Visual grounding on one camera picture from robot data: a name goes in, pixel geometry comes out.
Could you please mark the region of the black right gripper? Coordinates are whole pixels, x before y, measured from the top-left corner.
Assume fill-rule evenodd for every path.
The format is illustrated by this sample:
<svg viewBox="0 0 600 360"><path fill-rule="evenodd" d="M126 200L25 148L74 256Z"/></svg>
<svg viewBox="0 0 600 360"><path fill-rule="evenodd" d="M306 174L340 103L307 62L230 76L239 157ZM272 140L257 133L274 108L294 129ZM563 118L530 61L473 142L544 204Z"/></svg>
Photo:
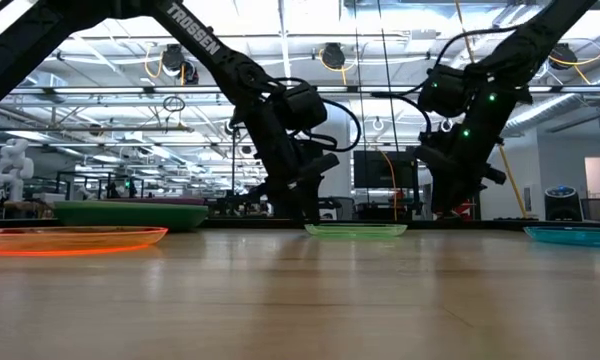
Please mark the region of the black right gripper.
<svg viewBox="0 0 600 360"><path fill-rule="evenodd" d="M431 210L436 214L449 214L451 209L458 216L472 216L476 207L475 197L484 179L503 185L507 175L488 163L465 163L452 159L441 151L420 145L414 156L424 162L432 176ZM454 198L453 185L462 185Z"/></svg>

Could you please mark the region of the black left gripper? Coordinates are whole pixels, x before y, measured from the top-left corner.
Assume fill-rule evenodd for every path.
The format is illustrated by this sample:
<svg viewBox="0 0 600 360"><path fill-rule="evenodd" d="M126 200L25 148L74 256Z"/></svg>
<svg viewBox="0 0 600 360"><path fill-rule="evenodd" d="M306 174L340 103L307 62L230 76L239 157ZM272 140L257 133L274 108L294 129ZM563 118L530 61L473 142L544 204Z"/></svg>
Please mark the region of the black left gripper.
<svg viewBox="0 0 600 360"><path fill-rule="evenodd" d="M323 174L339 164L335 154L325 154L317 142L289 142L269 149L260 146L254 157L267 176L248 192L250 196L273 197L274 216L278 218L302 220L303 213L309 221L320 218L319 187Z"/></svg>

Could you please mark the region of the small translucent lime plate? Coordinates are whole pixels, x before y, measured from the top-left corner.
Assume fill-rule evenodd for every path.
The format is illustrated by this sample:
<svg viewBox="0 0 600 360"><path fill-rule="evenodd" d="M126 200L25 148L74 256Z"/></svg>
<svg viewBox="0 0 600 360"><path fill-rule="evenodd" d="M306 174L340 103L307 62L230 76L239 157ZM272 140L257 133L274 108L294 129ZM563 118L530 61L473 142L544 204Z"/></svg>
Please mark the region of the small translucent lime plate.
<svg viewBox="0 0 600 360"><path fill-rule="evenodd" d="M406 232L401 224L306 224L305 230L312 236L322 237L398 237Z"/></svg>

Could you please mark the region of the small translucent teal plate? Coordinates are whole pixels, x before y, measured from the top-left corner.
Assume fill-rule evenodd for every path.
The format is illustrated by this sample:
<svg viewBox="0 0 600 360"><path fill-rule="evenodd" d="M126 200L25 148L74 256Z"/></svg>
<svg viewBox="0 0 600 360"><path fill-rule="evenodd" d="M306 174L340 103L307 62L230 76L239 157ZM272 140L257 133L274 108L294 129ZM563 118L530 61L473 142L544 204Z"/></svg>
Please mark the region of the small translucent teal plate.
<svg viewBox="0 0 600 360"><path fill-rule="evenodd" d="M600 248L600 227L525 227L524 232L537 242Z"/></svg>

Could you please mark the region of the purple plastic plate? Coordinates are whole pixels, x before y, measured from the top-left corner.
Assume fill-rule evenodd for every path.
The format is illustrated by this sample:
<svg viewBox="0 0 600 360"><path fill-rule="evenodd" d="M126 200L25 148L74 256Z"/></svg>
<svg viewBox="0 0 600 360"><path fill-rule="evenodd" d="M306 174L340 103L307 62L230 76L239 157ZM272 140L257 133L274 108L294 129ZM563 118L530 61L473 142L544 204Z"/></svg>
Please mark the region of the purple plastic plate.
<svg viewBox="0 0 600 360"><path fill-rule="evenodd" d="M145 198L110 198L102 201L107 202L122 202L122 203L155 203L169 205L205 205L205 200L192 197L145 197Z"/></svg>

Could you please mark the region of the small translucent orange plate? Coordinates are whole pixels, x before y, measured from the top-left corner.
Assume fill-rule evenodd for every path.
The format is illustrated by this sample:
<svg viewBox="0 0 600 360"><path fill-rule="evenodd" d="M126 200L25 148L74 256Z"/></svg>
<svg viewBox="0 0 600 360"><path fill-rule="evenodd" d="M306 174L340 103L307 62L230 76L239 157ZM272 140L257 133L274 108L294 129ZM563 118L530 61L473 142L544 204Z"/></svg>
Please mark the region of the small translucent orange plate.
<svg viewBox="0 0 600 360"><path fill-rule="evenodd" d="M153 246L167 233L167 228L146 226L0 228L0 255L72 256L124 252Z"/></svg>

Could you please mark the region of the black monitor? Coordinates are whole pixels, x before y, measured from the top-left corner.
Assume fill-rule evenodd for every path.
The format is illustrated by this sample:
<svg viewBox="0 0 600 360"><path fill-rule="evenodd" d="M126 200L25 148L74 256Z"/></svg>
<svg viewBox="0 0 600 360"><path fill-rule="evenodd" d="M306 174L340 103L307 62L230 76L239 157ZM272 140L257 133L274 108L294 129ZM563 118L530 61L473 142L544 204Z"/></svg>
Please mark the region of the black monitor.
<svg viewBox="0 0 600 360"><path fill-rule="evenodd" d="M356 189L415 189L418 186L417 160L410 151L355 151Z"/></svg>

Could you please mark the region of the black cylindrical air purifier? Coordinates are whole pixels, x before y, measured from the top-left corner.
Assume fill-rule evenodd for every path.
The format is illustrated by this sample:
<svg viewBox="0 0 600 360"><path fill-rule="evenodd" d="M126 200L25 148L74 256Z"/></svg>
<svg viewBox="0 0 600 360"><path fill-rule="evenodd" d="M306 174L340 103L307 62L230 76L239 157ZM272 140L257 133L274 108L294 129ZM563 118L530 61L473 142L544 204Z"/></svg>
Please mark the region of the black cylindrical air purifier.
<svg viewBox="0 0 600 360"><path fill-rule="evenodd" d="M575 188L565 185L547 188L544 200L547 221L583 220L580 197Z"/></svg>

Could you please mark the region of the large dark green plate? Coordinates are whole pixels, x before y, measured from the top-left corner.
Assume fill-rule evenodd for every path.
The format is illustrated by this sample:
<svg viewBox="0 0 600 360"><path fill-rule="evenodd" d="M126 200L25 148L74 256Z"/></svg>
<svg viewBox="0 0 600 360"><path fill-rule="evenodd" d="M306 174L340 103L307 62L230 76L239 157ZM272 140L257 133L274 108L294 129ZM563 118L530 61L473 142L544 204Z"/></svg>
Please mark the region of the large dark green plate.
<svg viewBox="0 0 600 360"><path fill-rule="evenodd" d="M162 227L189 232L207 217L202 205L114 201L64 201L53 205L54 216L65 226Z"/></svg>

